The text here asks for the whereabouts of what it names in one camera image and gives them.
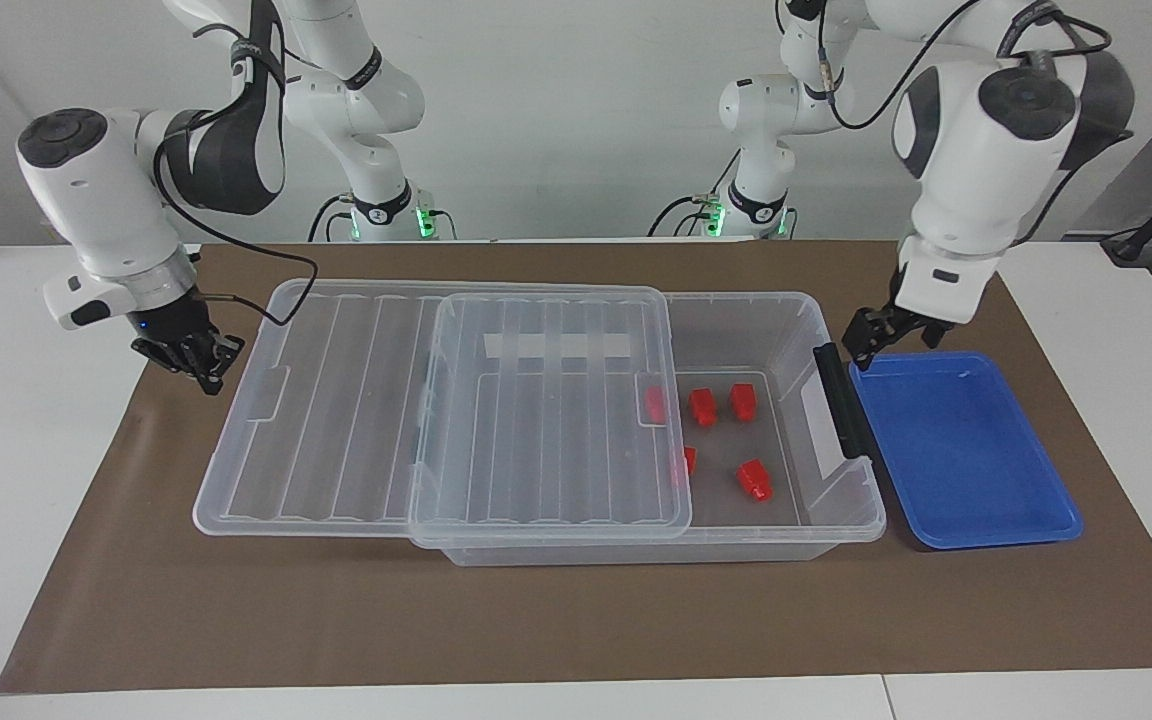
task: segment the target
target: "green light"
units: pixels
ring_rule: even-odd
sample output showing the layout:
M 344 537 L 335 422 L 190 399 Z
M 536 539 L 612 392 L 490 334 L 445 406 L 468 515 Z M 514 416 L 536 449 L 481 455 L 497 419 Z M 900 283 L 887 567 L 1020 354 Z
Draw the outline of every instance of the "green light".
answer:
M 708 213 L 708 225 L 705 227 L 705 234 L 710 237 L 718 237 L 723 234 L 723 220 L 727 219 L 727 209 L 722 205 L 717 205 L 715 209 Z
M 420 236 L 422 237 L 433 237 L 434 236 L 434 219 L 430 217 L 429 210 L 416 209 L 416 222 L 420 223 Z

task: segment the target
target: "clear plastic lid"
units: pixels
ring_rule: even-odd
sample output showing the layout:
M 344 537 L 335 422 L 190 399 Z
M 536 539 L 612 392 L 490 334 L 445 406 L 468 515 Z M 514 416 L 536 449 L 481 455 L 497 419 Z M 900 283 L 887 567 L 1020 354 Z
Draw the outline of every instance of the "clear plastic lid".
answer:
M 664 295 L 448 296 L 414 480 L 417 544 L 680 536 L 691 498 Z

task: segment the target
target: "plastic storage box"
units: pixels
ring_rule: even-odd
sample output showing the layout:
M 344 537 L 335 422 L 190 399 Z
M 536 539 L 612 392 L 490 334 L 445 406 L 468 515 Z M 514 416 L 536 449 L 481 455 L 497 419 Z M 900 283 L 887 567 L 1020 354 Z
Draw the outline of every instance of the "plastic storage box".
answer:
M 649 288 L 320 281 L 252 344 L 196 524 L 411 537 L 458 564 L 809 560 L 881 536 L 873 471 L 842 456 L 814 367 L 814 302 L 666 297 L 668 313 Z M 728 414 L 732 382 L 758 388 L 755 423 Z M 722 400 L 712 429 L 682 420 L 700 384 Z M 690 482 L 680 427 L 699 450 Z M 772 475 L 767 503 L 736 483 L 750 456 Z

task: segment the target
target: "red object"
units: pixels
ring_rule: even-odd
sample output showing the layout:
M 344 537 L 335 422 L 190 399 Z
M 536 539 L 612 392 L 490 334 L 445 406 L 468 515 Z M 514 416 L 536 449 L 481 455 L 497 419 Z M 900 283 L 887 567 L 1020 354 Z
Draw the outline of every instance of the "red object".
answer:
M 758 416 L 758 397 L 755 395 L 755 387 L 749 382 L 736 382 L 732 386 L 732 394 L 727 397 L 732 402 L 732 414 L 741 423 L 753 423 Z
M 687 396 L 687 404 L 691 407 L 691 416 L 702 429 L 718 422 L 718 402 L 708 387 L 691 391 L 691 395 Z
M 736 479 L 756 501 L 772 500 L 772 478 L 767 475 L 767 468 L 763 468 L 761 461 L 750 460 L 741 465 L 740 470 L 736 470 Z
M 643 404 L 646 407 L 649 423 L 664 425 L 664 387 L 649 387 L 643 393 Z

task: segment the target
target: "blue plastic lid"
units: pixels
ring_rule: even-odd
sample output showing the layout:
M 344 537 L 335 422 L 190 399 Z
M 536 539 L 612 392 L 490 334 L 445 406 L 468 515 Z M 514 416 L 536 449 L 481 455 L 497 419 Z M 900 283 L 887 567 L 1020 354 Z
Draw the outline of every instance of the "blue plastic lid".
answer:
M 851 365 L 910 528 L 937 550 L 1068 541 L 1083 517 L 992 359 L 879 355 Z

